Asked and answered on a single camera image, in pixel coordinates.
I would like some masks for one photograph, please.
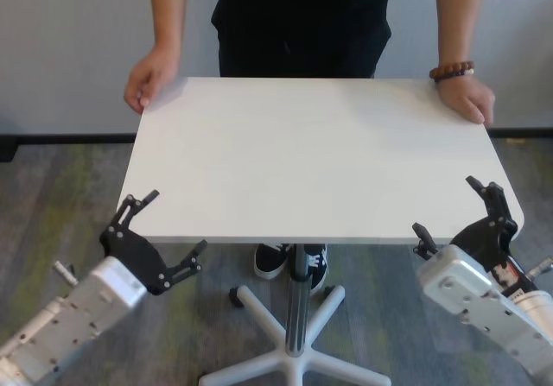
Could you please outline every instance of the white wall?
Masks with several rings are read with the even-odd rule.
[[[219,73],[216,1],[190,2],[183,74]],[[0,0],[0,134],[136,131],[123,89],[152,42],[149,0]]]
[[[184,75],[218,73],[215,3],[190,0]],[[377,75],[426,77],[435,0],[391,0],[389,19]],[[0,134],[135,131],[123,88],[152,41],[149,0],[0,0]],[[553,0],[486,0],[474,59],[498,127],[553,126]]]
[[[379,77],[426,77],[437,62],[435,0],[391,0]],[[553,127],[553,0],[485,0],[473,44],[496,93],[496,127]]]

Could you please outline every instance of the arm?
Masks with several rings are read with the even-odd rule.
[[[186,0],[151,0],[156,45],[181,51]]]
[[[179,69],[187,0],[151,0],[156,43],[130,72],[124,100],[141,114]]]
[[[440,65],[468,60],[481,0],[436,0]],[[492,91],[470,75],[438,83],[445,104],[475,123],[493,121]]]

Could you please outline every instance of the black pants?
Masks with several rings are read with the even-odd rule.
[[[333,42],[219,33],[219,72],[245,78],[371,78],[389,37],[387,24]]]

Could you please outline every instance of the metal pole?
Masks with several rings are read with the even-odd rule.
[[[311,274],[308,255],[303,244],[293,249],[288,288],[288,316],[286,318],[286,353],[297,358],[305,349],[305,333],[308,325],[309,292]]]

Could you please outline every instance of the sneaker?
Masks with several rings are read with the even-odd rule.
[[[311,274],[311,294],[319,291],[325,283],[328,274],[327,246],[322,247],[318,255],[309,256],[309,267]]]
[[[270,280],[283,272],[288,259],[289,244],[260,244],[253,256],[253,269],[256,275]]]

